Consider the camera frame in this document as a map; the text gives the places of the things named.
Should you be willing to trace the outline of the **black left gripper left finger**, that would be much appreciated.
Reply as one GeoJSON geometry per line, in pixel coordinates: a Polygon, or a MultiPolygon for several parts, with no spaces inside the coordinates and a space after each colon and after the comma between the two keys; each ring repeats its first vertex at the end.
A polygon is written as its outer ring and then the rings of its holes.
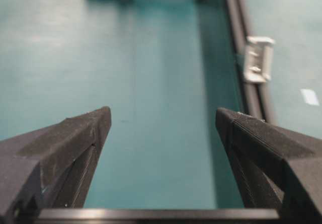
{"type": "Polygon", "coordinates": [[[111,127],[107,106],[1,141],[1,223],[83,207],[111,127]]]}

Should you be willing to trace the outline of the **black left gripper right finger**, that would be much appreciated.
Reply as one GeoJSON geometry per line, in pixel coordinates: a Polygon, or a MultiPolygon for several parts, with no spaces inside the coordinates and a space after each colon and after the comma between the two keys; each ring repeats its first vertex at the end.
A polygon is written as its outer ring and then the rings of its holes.
{"type": "Polygon", "coordinates": [[[226,108],[215,124],[245,207],[321,223],[321,140],[226,108]]]}

